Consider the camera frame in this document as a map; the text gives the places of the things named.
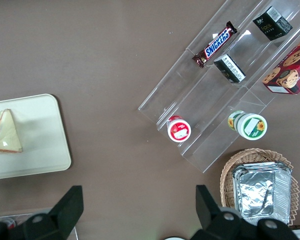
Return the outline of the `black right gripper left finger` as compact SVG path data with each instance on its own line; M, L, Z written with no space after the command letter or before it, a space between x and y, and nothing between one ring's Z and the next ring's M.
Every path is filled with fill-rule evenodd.
M35 214L10 229L0 222L0 240L66 240L83 211L83 188L74 185L48 213Z

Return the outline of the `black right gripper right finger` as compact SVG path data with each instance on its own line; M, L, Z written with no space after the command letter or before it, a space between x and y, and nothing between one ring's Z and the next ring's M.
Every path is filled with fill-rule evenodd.
M297 240L297 235L283 222L263 218L257 225L248 223L237 214L221 210L208 188L197 185L195 206L201 229L192 240Z

